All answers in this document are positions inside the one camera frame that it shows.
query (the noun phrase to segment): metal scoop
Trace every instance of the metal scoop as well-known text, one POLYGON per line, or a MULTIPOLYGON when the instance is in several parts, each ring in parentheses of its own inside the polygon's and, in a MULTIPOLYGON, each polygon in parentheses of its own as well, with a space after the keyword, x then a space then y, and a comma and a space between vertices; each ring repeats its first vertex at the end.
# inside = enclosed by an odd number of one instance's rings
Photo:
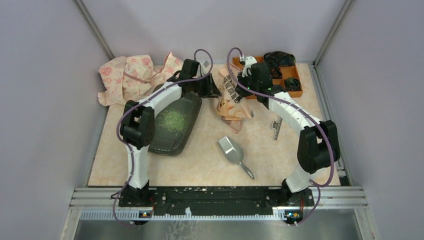
POLYGON ((239 164, 252 179, 255 179, 252 171, 242 162, 245 155, 243 149, 237 143, 225 136, 218 140, 218 144, 228 161, 233 164, 239 164))

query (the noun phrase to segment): dark green tray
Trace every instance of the dark green tray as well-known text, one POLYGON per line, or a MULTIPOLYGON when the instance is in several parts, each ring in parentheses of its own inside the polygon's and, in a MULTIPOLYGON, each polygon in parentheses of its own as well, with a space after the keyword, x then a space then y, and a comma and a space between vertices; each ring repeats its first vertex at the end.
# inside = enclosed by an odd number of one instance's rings
POLYGON ((202 99, 187 94, 169 104, 154 120, 154 138, 148 151, 165 156, 180 154, 199 115, 202 99))

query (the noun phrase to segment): small box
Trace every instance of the small box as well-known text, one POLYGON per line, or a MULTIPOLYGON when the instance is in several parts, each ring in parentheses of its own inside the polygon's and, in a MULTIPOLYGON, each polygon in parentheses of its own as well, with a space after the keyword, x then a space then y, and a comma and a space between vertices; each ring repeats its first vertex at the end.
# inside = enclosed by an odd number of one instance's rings
MULTIPOLYGON (((254 58, 256 59, 256 61, 258 63, 262 63, 264 61, 263 56, 255 56, 254 58)), ((232 63, 234 65, 236 65, 237 67, 239 67, 240 69, 243 69, 243 65, 240 63, 239 57, 233 57, 232 63)), ((299 73, 298 73, 298 69, 296 68, 296 65, 294 65, 294 66, 280 66, 279 70, 282 74, 282 79, 273 79, 272 80, 273 84, 278 84, 278 85, 281 85, 284 88, 286 88, 283 80, 286 80, 288 78, 293 77, 293 78, 299 79, 299 81, 301 81, 301 79, 299 78, 299 73)), ((300 98, 303 93, 304 93, 304 91, 303 91, 303 88, 302 88, 302 83, 300 83, 300 91, 288 91, 288 94, 292 98, 300 98)), ((247 99, 256 99, 256 96, 252 95, 252 96, 248 96, 246 98, 247 99)))

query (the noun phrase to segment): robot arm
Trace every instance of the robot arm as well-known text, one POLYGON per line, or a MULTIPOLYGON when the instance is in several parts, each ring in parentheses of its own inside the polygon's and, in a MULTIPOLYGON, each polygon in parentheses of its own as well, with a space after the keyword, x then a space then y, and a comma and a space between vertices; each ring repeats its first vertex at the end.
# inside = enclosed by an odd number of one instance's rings
POLYGON ((181 71, 168 79, 163 86, 156 91, 161 91, 152 100, 149 97, 139 101, 128 101, 125 104, 124 113, 140 103, 147 102, 130 112, 124 118, 120 127, 120 134, 123 140, 128 143, 126 150, 128 153, 128 178, 133 175, 128 183, 129 192, 140 195, 140 190, 148 189, 148 149, 155 135, 155 117, 166 106, 180 99, 185 93, 195 92, 201 98, 215 98, 221 95, 212 75, 204 76, 198 81, 189 81, 175 84, 181 80, 189 80, 197 75, 205 75, 205 62, 200 64, 195 60, 186 59, 181 71))
MULTIPOLYGON (((282 183, 283 195, 289 199, 293 193, 299 193, 308 188, 310 179, 314 178, 317 171, 330 167, 330 155, 326 144, 317 142, 323 136, 318 131, 314 122, 324 130, 334 156, 334 161, 340 158, 337 128, 331 120, 322 121, 298 105, 282 86, 273 85, 270 69, 266 63, 257 63, 252 56, 240 57, 244 64, 243 71, 238 74, 239 83, 255 92, 273 96, 284 102, 257 95, 259 102, 263 103, 270 111, 277 113, 299 136, 297 160, 299 165, 294 172, 282 183)), ((237 93, 241 97, 252 95, 251 92, 237 86, 237 93)))

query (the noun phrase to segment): scoop handle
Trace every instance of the scoop handle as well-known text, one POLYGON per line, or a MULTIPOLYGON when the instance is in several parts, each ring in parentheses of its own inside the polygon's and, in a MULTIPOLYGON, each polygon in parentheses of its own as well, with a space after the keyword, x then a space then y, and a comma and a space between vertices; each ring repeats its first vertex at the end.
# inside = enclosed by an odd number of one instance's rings
POLYGON ((255 176, 253 175, 253 172, 243 162, 239 162, 238 164, 247 173, 247 175, 249 175, 251 179, 255 180, 255 176))

